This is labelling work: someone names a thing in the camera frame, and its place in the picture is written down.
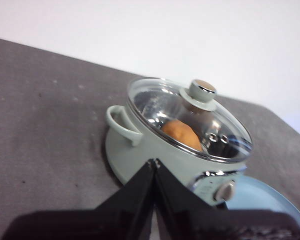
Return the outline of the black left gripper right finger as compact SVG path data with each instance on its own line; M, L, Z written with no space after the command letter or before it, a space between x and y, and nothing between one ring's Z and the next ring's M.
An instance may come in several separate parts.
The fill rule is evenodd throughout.
M154 160L155 204L173 240L300 240L290 215L261 209L219 209L187 189Z

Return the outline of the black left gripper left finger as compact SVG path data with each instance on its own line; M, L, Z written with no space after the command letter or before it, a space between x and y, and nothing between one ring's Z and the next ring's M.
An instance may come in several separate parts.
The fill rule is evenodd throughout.
M45 210L16 217L4 240L138 240L151 220L154 160L95 209Z

